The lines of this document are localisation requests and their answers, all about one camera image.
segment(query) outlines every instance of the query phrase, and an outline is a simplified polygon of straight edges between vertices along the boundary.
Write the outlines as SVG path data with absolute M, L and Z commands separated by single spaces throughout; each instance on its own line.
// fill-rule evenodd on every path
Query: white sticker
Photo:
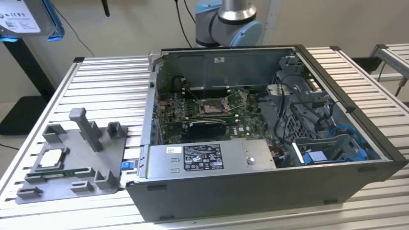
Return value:
M 167 153 L 181 153 L 181 146 L 167 147 Z
M 214 63 L 221 63 L 224 62 L 224 57 L 216 57 L 214 58 Z
M 0 0 L 0 26 L 15 33 L 39 33 L 40 27 L 21 0 Z

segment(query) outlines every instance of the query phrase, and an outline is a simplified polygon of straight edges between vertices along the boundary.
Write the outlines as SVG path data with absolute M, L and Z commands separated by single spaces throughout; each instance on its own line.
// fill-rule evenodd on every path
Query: blue latch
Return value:
M 133 161 L 124 161 L 121 164 L 121 170 L 133 170 L 135 169 L 135 162 Z

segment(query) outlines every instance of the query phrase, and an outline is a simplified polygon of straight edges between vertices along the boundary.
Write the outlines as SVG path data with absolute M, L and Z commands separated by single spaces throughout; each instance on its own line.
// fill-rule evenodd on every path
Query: barcode sticker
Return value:
M 224 57 L 216 57 L 214 58 L 214 63 L 221 63 L 224 62 Z
M 167 153 L 181 153 L 181 146 L 167 147 Z

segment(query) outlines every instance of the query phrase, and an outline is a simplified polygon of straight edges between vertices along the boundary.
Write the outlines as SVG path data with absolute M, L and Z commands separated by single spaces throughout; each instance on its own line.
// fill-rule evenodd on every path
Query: white wall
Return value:
M 195 12 L 197 0 L 188 0 Z M 269 0 L 253 0 L 257 19 L 266 21 Z M 176 16 L 173 0 L 109 1 L 107 18 L 100 0 L 53 0 L 83 41 L 99 57 L 145 55 L 149 50 L 188 47 Z M 374 44 L 409 43 L 408 0 L 273 0 L 277 20 L 269 45 L 337 45 L 350 56 L 369 55 Z M 195 24 L 183 0 L 180 11 L 188 38 L 195 43 Z M 55 85 L 75 57 L 91 54 L 64 22 L 60 42 L 25 39 Z
M 100 0 L 52 2 L 97 57 L 148 55 L 151 50 L 188 47 L 173 0 L 109 1 L 109 18 Z M 197 0 L 187 2 L 195 14 Z M 254 0 L 253 3 L 258 9 L 257 19 L 265 22 L 269 0 Z M 179 8 L 185 32 L 195 45 L 195 23 L 183 0 Z M 48 43 L 41 37 L 25 39 L 55 84 L 61 81 L 73 58 L 91 57 L 67 23 L 63 24 L 67 31 L 63 41 Z
M 338 46 L 365 57 L 376 44 L 409 43 L 409 0 L 277 0 L 268 44 Z
M 40 95 L 13 56 L 0 43 L 0 103 Z

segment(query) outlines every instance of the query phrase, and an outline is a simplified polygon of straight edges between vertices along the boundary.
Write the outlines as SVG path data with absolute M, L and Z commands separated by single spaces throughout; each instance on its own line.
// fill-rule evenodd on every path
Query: sticker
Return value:
M 224 62 L 224 57 L 216 57 L 214 58 L 214 63 L 221 63 Z
M 220 144 L 184 147 L 185 171 L 224 169 Z
M 181 153 L 181 146 L 167 147 L 167 153 Z
M 15 33 L 41 32 L 24 1 L 3 0 L 0 2 L 0 26 Z

